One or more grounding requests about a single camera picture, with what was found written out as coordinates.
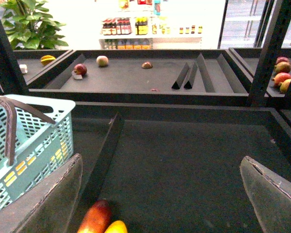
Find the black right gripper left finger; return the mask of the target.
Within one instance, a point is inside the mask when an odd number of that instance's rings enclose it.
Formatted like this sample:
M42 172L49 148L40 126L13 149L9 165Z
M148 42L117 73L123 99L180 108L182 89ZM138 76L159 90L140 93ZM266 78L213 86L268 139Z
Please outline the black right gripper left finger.
M0 211L0 233L65 233L81 187L75 154L36 187Z

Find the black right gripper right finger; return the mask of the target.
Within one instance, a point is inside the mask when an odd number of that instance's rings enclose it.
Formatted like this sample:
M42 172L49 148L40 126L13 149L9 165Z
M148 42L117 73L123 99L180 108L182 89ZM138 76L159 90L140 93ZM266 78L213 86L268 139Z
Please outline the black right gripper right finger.
M291 182L246 156L240 164L245 192L264 233L291 233Z

